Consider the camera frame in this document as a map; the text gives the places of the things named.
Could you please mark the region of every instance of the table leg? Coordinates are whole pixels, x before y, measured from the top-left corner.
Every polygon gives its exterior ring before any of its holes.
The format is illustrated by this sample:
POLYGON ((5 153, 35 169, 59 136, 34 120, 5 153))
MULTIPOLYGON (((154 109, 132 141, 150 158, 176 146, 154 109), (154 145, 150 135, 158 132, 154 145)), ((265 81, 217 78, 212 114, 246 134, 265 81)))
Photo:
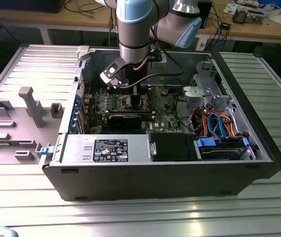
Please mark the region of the table leg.
POLYGON ((198 44, 196 45, 196 51, 204 51, 206 43, 210 38, 209 34, 198 34, 197 38, 199 38, 198 44))
POLYGON ((52 40, 51 40, 51 37, 48 33, 48 29, 47 28, 40 28, 40 31, 41 31, 43 43, 44 44, 52 44, 52 40))

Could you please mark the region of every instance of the slotted metal surface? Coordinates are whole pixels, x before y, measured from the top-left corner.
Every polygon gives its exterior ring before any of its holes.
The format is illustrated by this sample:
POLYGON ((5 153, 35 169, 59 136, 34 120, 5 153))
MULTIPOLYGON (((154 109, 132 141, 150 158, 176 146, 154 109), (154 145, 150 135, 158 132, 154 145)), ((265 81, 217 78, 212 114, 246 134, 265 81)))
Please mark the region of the slotted metal surface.
POLYGON ((77 48, 32 44, 20 48, 8 64, 8 72, 5 69, 6 74, 0 77, 0 99, 9 100, 13 107, 25 107, 18 92, 22 86, 31 86, 34 99, 43 107, 50 107, 53 102, 65 106, 73 74, 79 65, 77 48))
MULTIPOLYGON (((264 74, 263 64, 251 54, 232 57, 251 61, 237 65, 233 60, 229 66, 235 73, 242 74, 239 67, 251 71, 253 65, 264 74)), ((263 98, 252 104, 264 123, 270 122, 268 129, 281 149, 281 104, 266 99, 274 98, 266 95, 276 91, 281 97, 281 84, 271 77, 264 78, 270 80, 268 84, 254 85, 248 78, 254 79, 246 74, 237 80, 250 97, 263 98)), ((66 202, 37 165, 0 165, 0 224, 21 237, 281 237, 281 171, 269 180, 256 181, 237 197, 66 202)))

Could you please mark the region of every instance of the blue drive bracket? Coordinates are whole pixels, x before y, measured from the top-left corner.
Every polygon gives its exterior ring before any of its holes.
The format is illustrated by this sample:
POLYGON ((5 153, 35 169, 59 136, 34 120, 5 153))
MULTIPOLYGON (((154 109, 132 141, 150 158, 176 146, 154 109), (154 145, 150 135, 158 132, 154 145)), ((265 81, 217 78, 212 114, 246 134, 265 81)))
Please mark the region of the blue drive bracket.
POLYGON ((216 147, 216 142, 213 138, 199 138, 197 144, 198 147, 216 147))

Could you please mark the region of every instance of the electronic device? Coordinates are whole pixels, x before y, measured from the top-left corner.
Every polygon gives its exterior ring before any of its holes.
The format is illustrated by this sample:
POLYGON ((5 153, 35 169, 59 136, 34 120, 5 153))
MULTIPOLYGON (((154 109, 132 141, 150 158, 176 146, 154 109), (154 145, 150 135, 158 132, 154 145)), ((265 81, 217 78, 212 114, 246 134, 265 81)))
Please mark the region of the electronic device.
POLYGON ((0 9, 58 13, 65 0, 0 0, 0 9))
MULTIPOLYGON (((62 199, 237 195, 281 169, 280 151, 222 56, 170 54, 186 73, 145 80, 134 94, 100 83, 118 50, 88 49, 77 72, 86 88, 73 82, 57 143, 41 152, 62 199)), ((177 70, 170 59, 148 67, 177 70)))
POLYGON ((35 64, 33 77, 44 79, 36 83, 59 78, 70 92, 23 85, 14 99, 0 99, 0 161, 40 158, 69 201, 237 195, 281 170, 281 152, 253 107, 262 100, 239 85, 252 70, 256 82, 273 74, 256 56, 160 48, 158 39, 192 42, 202 22, 196 0, 103 3, 116 8, 120 49, 45 47, 55 56, 44 59, 37 45, 24 50, 30 56, 11 83, 35 64))
POLYGON ((208 21, 208 17, 211 11, 212 1, 211 0, 199 0, 198 7, 200 10, 200 18, 202 19, 202 23, 200 28, 204 29, 206 23, 208 21))

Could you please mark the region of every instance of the power supply label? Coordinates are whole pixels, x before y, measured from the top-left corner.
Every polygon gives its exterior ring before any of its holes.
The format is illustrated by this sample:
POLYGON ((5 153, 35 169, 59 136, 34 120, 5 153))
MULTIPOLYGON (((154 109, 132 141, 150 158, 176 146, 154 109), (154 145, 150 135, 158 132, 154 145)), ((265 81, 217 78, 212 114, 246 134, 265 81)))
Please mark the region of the power supply label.
POLYGON ((128 162, 127 139, 95 140, 94 162, 128 162))

